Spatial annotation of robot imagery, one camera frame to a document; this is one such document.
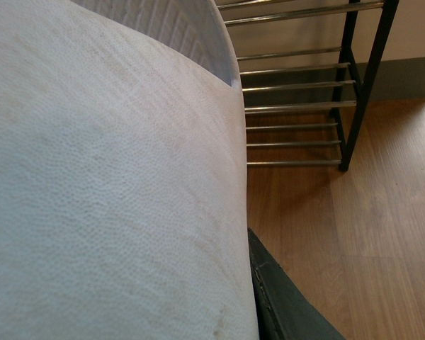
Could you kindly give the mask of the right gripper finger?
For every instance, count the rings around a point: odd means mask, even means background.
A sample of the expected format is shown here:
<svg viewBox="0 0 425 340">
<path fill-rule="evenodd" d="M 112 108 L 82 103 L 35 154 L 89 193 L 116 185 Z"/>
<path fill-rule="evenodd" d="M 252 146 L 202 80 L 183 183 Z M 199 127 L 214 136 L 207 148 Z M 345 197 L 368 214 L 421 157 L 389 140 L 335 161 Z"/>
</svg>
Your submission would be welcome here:
<svg viewBox="0 0 425 340">
<path fill-rule="evenodd" d="M 343 339 L 248 230 L 251 277 L 261 339 Z"/>
</svg>

